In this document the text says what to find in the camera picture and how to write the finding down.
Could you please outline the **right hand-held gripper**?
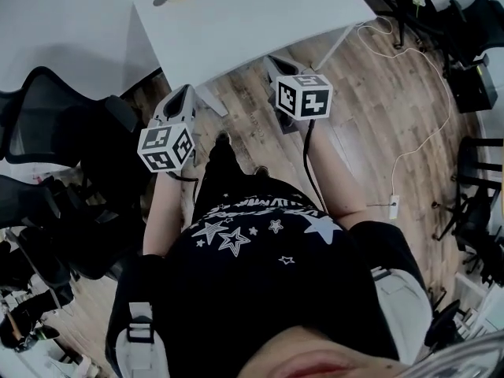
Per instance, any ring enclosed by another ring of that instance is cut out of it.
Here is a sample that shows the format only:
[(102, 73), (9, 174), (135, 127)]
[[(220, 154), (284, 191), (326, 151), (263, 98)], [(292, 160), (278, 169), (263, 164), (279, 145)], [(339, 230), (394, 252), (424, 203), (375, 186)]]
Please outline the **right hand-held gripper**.
[(273, 89), (269, 103), (282, 133), (296, 132), (296, 121), (329, 117), (333, 86), (325, 76), (302, 75), (303, 64), (274, 54), (264, 56), (263, 65)]

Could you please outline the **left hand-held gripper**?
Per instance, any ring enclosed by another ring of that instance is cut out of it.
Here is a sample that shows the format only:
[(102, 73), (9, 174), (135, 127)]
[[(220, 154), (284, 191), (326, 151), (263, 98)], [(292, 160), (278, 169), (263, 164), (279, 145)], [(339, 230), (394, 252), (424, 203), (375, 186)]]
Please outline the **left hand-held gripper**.
[[(182, 120), (170, 119), (180, 112)], [(137, 147), (137, 154), (151, 172), (179, 172), (184, 167), (195, 152), (195, 112), (195, 89), (190, 84), (172, 91), (157, 104), (153, 119), (140, 132)]]

